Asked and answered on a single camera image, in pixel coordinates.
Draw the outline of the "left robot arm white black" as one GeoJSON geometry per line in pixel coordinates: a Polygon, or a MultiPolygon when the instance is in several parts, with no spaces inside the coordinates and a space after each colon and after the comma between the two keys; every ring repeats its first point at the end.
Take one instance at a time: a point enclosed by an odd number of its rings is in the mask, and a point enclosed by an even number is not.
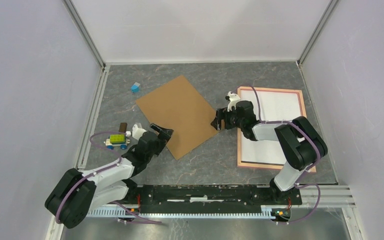
{"type": "Polygon", "coordinates": [[[154,123],[150,128],[134,124],[130,136],[137,143],[113,162],[87,171],[70,168],[64,173],[44,203],[57,224],[72,229],[96,208],[118,200],[125,204],[136,200],[136,184],[131,178],[162,152],[175,132],[154,123]]]}

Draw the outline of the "brown backing board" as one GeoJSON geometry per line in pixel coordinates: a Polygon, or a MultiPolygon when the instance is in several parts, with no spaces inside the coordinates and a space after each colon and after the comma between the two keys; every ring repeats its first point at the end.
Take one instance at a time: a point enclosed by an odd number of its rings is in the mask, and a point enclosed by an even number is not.
{"type": "Polygon", "coordinates": [[[138,98],[136,105],[150,123],[174,130],[167,148],[176,160],[218,133],[211,126],[216,111],[183,75],[138,98]]]}

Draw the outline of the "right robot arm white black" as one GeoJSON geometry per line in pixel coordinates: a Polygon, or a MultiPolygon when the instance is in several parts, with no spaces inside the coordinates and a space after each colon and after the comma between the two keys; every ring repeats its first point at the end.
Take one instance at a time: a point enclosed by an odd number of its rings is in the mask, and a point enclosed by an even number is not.
{"type": "Polygon", "coordinates": [[[237,128],[253,142],[271,140],[280,144],[286,162],[270,181],[269,199],[282,204],[289,198],[289,190],[299,186],[304,172],[309,171],[327,155],[328,147],[305,116],[292,120],[262,120],[254,112],[249,100],[229,103],[219,108],[210,123],[217,131],[237,128]]]}

